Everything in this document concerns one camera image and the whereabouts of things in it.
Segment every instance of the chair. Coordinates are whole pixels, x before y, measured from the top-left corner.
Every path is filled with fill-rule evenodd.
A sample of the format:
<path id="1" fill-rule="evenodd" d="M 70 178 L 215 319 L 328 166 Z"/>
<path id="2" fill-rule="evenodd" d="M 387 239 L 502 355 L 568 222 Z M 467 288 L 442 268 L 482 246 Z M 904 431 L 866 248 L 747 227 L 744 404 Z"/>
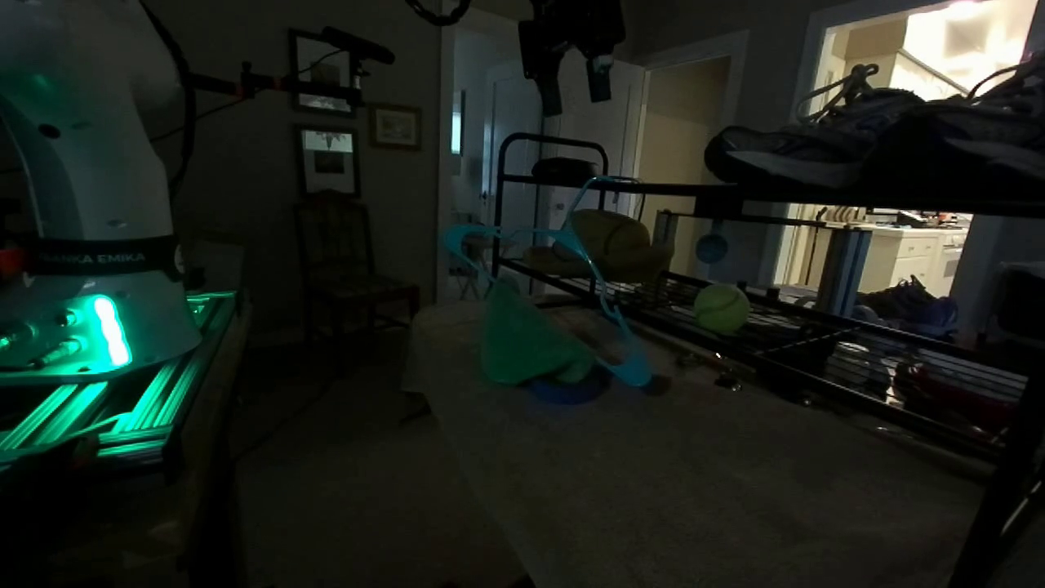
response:
<path id="1" fill-rule="evenodd" d="M 305 338 L 310 342 L 317 338 L 317 306 L 329 314 L 333 354 L 344 354 L 350 314 L 365 314 L 365 334 L 371 334 L 378 319 L 409 324 L 418 314 L 423 288 L 375 271 L 365 204 L 305 200 L 295 205 L 295 235 L 305 288 Z M 406 319 L 383 314 L 389 306 L 401 306 Z"/>

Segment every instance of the picture frame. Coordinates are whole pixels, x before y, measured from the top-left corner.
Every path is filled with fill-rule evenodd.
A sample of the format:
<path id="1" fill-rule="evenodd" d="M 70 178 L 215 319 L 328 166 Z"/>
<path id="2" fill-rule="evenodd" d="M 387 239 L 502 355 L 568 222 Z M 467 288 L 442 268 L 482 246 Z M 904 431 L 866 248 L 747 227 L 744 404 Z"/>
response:
<path id="1" fill-rule="evenodd" d="M 423 150 L 423 109 L 369 105 L 369 143 L 387 150 Z"/>
<path id="2" fill-rule="evenodd" d="M 295 132 L 302 195 L 358 200 L 358 138 L 353 126 L 302 124 Z"/>
<path id="3" fill-rule="evenodd" d="M 321 84 L 329 90 L 350 90 L 353 89 L 353 61 L 350 51 L 329 47 L 317 32 L 291 28 L 291 77 L 305 84 Z M 289 90 L 295 109 L 302 110 L 328 110 L 328 114 L 356 114 L 356 109 L 347 98 L 333 94 L 314 94 L 314 90 Z"/>

